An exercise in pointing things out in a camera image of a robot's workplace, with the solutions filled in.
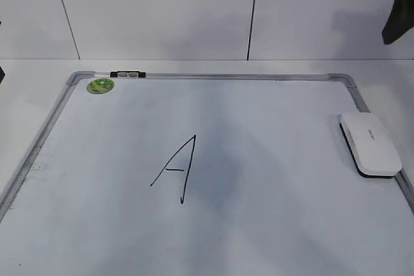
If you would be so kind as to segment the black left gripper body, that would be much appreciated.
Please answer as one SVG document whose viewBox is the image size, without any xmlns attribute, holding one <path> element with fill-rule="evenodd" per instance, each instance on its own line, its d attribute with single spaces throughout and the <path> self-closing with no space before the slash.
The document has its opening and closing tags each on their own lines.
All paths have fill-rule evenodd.
<svg viewBox="0 0 414 276">
<path fill-rule="evenodd" d="M 0 67 L 0 83 L 3 81 L 5 77 L 5 72 L 3 71 L 3 69 Z"/>
</svg>

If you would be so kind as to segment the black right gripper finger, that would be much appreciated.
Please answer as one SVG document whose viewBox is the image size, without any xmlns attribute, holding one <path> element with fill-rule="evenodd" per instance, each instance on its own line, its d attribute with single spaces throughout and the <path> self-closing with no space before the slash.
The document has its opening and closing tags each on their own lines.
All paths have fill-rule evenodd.
<svg viewBox="0 0 414 276">
<path fill-rule="evenodd" d="M 383 43 L 394 43 L 412 28 L 413 0 L 394 0 L 391 13 L 382 30 Z"/>
</svg>

